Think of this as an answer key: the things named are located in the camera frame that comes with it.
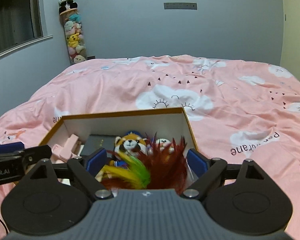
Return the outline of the dark grey box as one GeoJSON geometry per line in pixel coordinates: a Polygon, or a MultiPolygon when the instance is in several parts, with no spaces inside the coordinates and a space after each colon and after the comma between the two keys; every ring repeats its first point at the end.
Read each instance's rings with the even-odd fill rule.
{"type": "Polygon", "coordinates": [[[81,156],[86,156],[94,153],[99,148],[104,148],[106,151],[113,151],[115,148],[115,135],[89,135],[83,149],[80,152],[81,156]]]}

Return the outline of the pale pink plastic item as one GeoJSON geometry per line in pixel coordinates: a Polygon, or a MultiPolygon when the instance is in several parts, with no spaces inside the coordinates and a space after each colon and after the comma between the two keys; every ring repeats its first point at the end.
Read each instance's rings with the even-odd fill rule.
{"type": "Polygon", "coordinates": [[[79,137],[72,134],[65,142],[64,146],[55,144],[52,147],[52,158],[57,164],[66,163],[69,159],[78,155],[77,149],[80,148],[79,137]]]}

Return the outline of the cream plush toy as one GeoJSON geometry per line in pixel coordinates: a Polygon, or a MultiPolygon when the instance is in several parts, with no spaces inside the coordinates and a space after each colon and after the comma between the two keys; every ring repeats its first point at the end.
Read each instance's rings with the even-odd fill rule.
{"type": "Polygon", "coordinates": [[[168,149],[169,153],[173,153],[174,152],[174,145],[168,139],[159,138],[155,142],[156,142],[156,145],[158,146],[158,148],[161,151],[163,151],[164,149],[168,149]]]}

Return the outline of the red panda plush toy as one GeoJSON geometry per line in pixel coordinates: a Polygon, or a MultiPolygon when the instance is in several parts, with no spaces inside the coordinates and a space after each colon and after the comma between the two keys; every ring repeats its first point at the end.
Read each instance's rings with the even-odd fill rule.
{"type": "MultiPolygon", "coordinates": [[[[114,152],[119,154],[131,155],[138,157],[139,153],[142,152],[147,154],[147,139],[143,138],[140,133],[129,131],[126,135],[119,137],[117,136],[114,141],[114,152]]],[[[125,161],[112,155],[107,158],[107,164],[115,167],[127,168],[125,161]]]]}

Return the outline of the colourful feather toy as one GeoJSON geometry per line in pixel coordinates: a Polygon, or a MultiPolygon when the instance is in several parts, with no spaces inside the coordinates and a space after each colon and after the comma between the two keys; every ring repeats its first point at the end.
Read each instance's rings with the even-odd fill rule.
{"type": "Polygon", "coordinates": [[[187,163],[184,156],[187,142],[182,136],[161,146],[154,139],[147,143],[151,151],[110,154],[123,161],[125,165],[106,164],[101,168],[101,184],[108,190],[160,190],[174,189],[181,194],[187,181],[187,163]]]}

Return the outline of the orange cardboard box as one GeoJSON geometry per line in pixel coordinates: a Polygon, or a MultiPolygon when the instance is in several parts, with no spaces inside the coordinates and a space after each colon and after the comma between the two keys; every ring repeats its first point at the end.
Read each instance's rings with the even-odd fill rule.
{"type": "Polygon", "coordinates": [[[52,147],[55,144],[63,146],[72,134],[77,135],[81,142],[85,142],[91,134],[122,136],[128,131],[137,131],[143,137],[157,135],[176,141],[183,136],[187,143],[185,152],[191,148],[198,148],[183,108],[63,116],[42,139],[40,146],[52,147]]]}

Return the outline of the pink cloud-print duvet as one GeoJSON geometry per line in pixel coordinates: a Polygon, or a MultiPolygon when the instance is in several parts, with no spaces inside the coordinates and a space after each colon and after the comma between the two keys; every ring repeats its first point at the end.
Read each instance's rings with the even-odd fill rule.
{"type": "Polygon", "coordinates": [[[254,159],[293,203],[300,239],[300,82],[285,68],[189,55],[75,64],[0,117],[0,144],[38,145],[65,115],[181,107],[199,151],[254,159]]]}

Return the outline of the plush toy column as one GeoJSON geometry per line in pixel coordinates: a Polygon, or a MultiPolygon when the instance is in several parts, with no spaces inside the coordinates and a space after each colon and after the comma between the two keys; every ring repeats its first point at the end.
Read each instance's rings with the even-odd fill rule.
{"type": "Polygon", "coordinates": [[[87,50],[83,35],[82,19],[76,8],[60,14],[71,64],[87,60],[87,50]]]}

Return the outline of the window with grey frame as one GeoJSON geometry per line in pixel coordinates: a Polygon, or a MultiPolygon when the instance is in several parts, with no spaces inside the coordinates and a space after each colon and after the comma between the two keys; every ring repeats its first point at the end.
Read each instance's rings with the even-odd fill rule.
{"type": "Polygon", "coordinates": [[[0,59],[51,38],[43,0],[0,0],[0,59]]]}

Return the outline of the grey wall plate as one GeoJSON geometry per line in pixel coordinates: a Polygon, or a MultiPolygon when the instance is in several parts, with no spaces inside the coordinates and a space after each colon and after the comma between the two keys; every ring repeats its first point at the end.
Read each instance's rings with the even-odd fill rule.
{"type": "Polygon", "coordinates": [[[197,10],[197,3],[165,2],[165,10],[197,10]]]}

